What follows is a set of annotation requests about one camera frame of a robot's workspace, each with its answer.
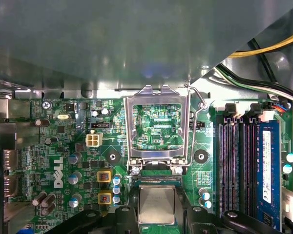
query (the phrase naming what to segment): red wire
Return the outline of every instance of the red wire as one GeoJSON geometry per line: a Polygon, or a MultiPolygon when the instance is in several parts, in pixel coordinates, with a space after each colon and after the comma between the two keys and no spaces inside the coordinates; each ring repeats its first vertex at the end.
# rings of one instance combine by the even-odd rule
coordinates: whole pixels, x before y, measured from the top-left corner
{"type": "Polygon", "coordinates": [[[275,108],[278,112],[285,113],[285,111],[278,106],[273,106],[273,108],[275,108]]]}

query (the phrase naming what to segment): dell logo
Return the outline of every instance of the dell logo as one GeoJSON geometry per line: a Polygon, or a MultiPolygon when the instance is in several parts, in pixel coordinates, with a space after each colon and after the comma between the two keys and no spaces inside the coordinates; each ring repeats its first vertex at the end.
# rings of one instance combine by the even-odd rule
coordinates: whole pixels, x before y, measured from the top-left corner
{"type": "Polygon", "coordinates": [[[61,189],[63,188],[63,180],[62,180],[62,177],[63,177],[63,173],[62,173],[62,170],[63,170],[63,157],[60,157],[60,159],[58,160],[54,160],[54,163],[58,163],[59,165],[58,166],[55,166],[54,167],[54,178],[55,178],[55,181],[54,181],[54,188],[55,189],[61,189]]]}

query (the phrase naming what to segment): capacitor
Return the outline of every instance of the capacitor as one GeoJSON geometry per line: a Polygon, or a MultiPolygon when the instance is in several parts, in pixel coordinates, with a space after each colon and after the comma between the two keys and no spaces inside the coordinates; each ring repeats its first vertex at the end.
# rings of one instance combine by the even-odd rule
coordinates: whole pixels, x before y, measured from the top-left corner
{"type": "Polygon", "coordinates": [[[199,198],[199,203],[202,206],[205,206],[206,208],[210,209],[211,208],[211,202],[210,201],[206,201],[204,199],[202,199],[201,197],[199,198]]]}
{"type": "Polygon", "coordinates": [[[99,111],[91,111],[91,116],[94,117],[94,118],[95,118],[95,117],[98,117],[99,114],[100,114],[99,111]]]}
{"type": "Polygon", "coordinates": [[[54,209],[55,209],[56,205],[52,202],[50,204],[50,206],[48,206],[47,208],[44,208],[41,210],[41,215],[42,216],[47,216],[49,215],[54,209]]]}
{"type": "Polygon", "coordinates": [[[114,205],[120,205],[121,204],[121,198],[119,196],[113,197],[113,204],[114,205]]]}
{"type": "Polygon", "coordinates": [[[80,172],[74,172],[68,177],[68,183],[77,184],[78,181],[82,179],[82,174],[80,172]]]}
{"type": "Polygon", "coordinates": [[[199,190],[199,195],[202,197],[204,200],[208,200],[210,198],[210,194],[206,189],[201,188],[199,190]]]}
{"type": "Polygon", "coordinates": [[[113,184],[114,186],[118,186],[122,181],[122,176],[120,174],[115,174],[115,176],[113,177],[113,184]]]}
{"type": "Polygon", "coordinates": [[[82,158],[82,154],[79,152],[75,152],[68,157],[68,162],[69,164],[76,164],[80,162],[81,158],[82,158]]]}
{"type": "Polygon", "coordinates": [[[81,203],[81,201],[82,201],[82,196],[80,194],[74,194],[70,198],[68,204],[71,208],[76,208],[78,207],[79,203],[81,203]]]}
{"type": "Polygon", "coordinates": [[[288,153],[286,159],[288,162],[293,163],[293,153],[288,153]]]}
{"type": "Polygon", "coordinates": [[[113,193],[119,195],[121,193],[120,186],[113,187],[113,193]]]}
{"type": "Polygon", "coordinates": [[[39,206],[39,204],[47,197],[46,192],[39,193],[32,201],[33,206],[39,206]]]}
{"type": "Polygon", "coordinates": [[[51,203],[55,200],[55,195],[54,194],[49,194],[42,202],[41,206],[44,208],[49,207],[51,203]]]}
{"type": "Polygon", "coordinates": [[[46,139],[44,140],[44,143],[45,143],[46,145],[51,145],[51,144],[56,144],[56,143],[58,143],[58,141],[59,141],[59,139],[58,139],[57,137],[51,137],[51,138],[46,138],[46,139]]]}
{"type": "Polygon", "coordinates": [[[47,119],[37,119],[35,120],[35,125],[37,127],[48,127],[50,125],[50,121],[47,119]]]}
{"type": "Polygon", "coordinates": [[[292,172],[292,166],[290,164],[285,164],[283,167],[282,167],[282,171],[283,173],[285,174],[290,174],[292,172]]]}
{"type": "Polygon", "coordinates": [[[109,109],[107,109],[107,108],[103,108],[103,109],[101,110],[101,113],[102,113],[102,115],[104,115],[104,116],[108,116],[108,115],[110,114],[110,111],[109,111],[109,109]]]}

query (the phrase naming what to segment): metal bracket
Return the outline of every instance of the metal bracket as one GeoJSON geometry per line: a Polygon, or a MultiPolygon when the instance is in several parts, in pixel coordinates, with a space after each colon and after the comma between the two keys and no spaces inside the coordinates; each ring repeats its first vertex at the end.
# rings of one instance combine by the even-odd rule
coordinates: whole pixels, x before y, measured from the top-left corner
{"type": "Polygon", "coordinates": [[[188,128],[189,128],[189,108],[190,108],[189,91],[186,96],[171,89],[168,85],[162,85],[161,92],[153,92],[151,85],[146,85],[140,92],[132,97],[124,98],[125,115],[126,115],[126,131],[127,131],[127,148],[128,148],[128,164],[130,166],[141,166],[141,164],[133,164],[134,158],[141,158],[143,163],[146,161],[171,161],[174,157],[187,159],[188,155],[188,128]],[[132,142],[137,136],[137,130],[133,124],[133,107],[135,105],[165,105],[180,104],[181,118],[180,127],[177,134],[183,141],[182,147],[176,150],[166,151],[142,151],[132,147],[132,142]]]}

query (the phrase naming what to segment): white label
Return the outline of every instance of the white label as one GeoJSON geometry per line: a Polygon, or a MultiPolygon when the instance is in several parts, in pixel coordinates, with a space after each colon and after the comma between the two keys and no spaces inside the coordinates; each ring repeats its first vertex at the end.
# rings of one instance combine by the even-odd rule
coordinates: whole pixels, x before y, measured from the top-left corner
{"type": "Polygon", "coordinates": [[[60,157],[58,160],[54,160],[54,163],[58,163],[58,166],[54,166],[54,188],[56,189],[62,189],[63,188],[63,157],[60,157]]]}
{"type": "Polygon", "coordinates": [[[271,132],[263,131],[263,199],[272,202],[272,148],[271,132]]]}

